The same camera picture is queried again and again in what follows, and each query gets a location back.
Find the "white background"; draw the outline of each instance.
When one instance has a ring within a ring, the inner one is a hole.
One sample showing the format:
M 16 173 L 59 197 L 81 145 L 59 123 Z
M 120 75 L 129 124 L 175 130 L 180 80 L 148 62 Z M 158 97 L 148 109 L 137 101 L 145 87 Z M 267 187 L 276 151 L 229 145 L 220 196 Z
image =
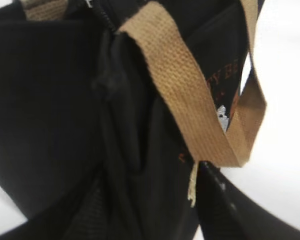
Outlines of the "white background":
M 0 6 L 8 2 L 0 0 Z M 300 230 L 300 0 L 265 0 L 255 65 L 268 102 L 265 119 L 250 162 L 222 171 L 260 206 Z M 0 234 L 24 221 L 0 190 Z M 195 239 L 202 239 L 200 232 Z

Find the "black bag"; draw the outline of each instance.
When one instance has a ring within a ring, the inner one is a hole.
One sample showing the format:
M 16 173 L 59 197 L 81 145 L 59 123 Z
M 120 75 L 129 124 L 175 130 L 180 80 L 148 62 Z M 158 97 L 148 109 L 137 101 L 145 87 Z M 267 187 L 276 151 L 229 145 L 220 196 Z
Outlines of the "black bag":
M 199 222 L 208 240 L 261 239 L 212 165 L 191 208 L 183 137 L 140 48 L 113 33 L 145 2 L 70 1 L 65 13 L 57 2 L 62 21 L 26 21 L 31 1 L 0 9 L 0 185 L 29 218 L 0 240 L 191 240 Z M 162 4 L 230 117 L 248 48 L 239 1 Z M 286 229 L 262 239 L 300 239 Z

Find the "loose thread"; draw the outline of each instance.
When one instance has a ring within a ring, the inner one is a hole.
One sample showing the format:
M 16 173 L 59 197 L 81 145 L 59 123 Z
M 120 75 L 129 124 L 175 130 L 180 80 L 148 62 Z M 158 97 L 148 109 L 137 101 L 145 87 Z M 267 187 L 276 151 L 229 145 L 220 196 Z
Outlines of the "loose thread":
M 196 205 L 196 184 L 197 184 L 198 167 L 199 167 L 199 163 L 195 162 L 193 164 L 192 171 L 190 174 L 188 200 L 191 201 L 192 208 Z

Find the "woven cotton strap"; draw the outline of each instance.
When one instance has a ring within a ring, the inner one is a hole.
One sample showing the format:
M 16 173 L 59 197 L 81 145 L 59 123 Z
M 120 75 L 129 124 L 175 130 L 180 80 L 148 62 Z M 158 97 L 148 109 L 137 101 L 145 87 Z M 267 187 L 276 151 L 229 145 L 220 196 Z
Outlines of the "woven cotton strap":
M 20 0 L 26 19 L 29 21 L 61 20 L 68 0 Z
M 253 56 L 258 6 L 241 0 Z M 250 156 L 263 120 L 266 102 L 251 74 L 224 133 L 205 77 L 184 43 L 178 27 L 159 3 L 151 1 L 120 29 L 141 48 L 153 82 L 171 111 L 196 162 L 218 167 L 242 166 Z

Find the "black strap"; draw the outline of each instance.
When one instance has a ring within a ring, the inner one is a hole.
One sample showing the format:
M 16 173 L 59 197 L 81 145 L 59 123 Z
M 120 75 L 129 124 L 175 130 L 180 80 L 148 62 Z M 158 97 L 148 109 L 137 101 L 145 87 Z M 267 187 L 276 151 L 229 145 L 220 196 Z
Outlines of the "black strap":
M 104 197 L 102 171 L 99 170 L 96 172 L 95 169 L 90 171 L 89 174 L 58 202 L 34 218 L 29 219 L 25 224 L 1 235 L 0 240 L 67 240 L 73 239 L 67 237 L 69 233 L 73 233 L 74 236 L 75 234 L 81 234 L 80 228 L 78 227 L 78 220 L 81 218 L 83 212 L 92 210 L 91 213 L 94 213 L 94 208 L 102 208 L 101 205 Z M 105 222 L 105 216 L 102 214 L 95 215 L 94 218 L 91 218 L 91 222 L 86 220 L 83 224 L 85 224 L 86 228 L 97 228 L 100 233 L 105 231 L 104 225 L 98 224 L 94 226 L 95 222 Z M 71 226 L 72 229 L 71 231 L 68 230 L 66 236 L 63 238 L 69 226 Z
M 300 231 L 258 206 L 206 162 L 198 172 L 197 212 L 205 240 L 300 240 Z

